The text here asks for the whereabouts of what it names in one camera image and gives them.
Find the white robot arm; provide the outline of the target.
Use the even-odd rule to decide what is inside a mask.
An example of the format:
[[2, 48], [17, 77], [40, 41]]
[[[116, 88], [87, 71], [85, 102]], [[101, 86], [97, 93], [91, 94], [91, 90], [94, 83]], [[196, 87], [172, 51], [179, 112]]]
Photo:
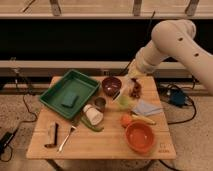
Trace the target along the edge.
[[213, 55], [195, 41], [196, 26], [190, 20], [165, 20], [151, 32], [151, 40], [130, 64], [129, 78], [152, 73], [168, 57], [180, 62], [213, 95]]

